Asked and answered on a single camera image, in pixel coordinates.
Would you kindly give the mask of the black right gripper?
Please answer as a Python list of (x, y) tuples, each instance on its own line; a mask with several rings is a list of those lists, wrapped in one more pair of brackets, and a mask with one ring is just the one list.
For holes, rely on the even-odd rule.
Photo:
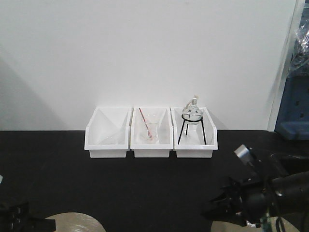
[(222, 194), (203, 204), (201, 215), (211, 221), (246, 226), (248, 210), (244, 206), (244, 194), (240, 182), (231, 177), (225, 177), (221, 190)]

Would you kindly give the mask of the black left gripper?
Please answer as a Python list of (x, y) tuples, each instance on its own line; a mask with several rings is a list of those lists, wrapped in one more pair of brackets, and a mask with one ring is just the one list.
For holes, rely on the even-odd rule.
[(29, 202), (18, 205), (0, 203), (1, 232), (55, 232), (56, 220), (34, 217)]

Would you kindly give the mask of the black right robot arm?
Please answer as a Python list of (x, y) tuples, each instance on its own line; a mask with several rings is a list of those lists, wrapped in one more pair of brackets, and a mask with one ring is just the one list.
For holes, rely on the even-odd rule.
[[(201, 215), (211, 221), (241, 227), (253, 224), (264, 232), (284, 232), (285, 215), (302, 213), (300, 231), (309, 230), (309, 159), (306, 156), (272, 154), (260, 159), (251, 147), (239, 146), (235, 155), (251, 176), (225, 177), (222, 193), (207, 202)], [(270, 219), (275, 218), (272, 229)]]

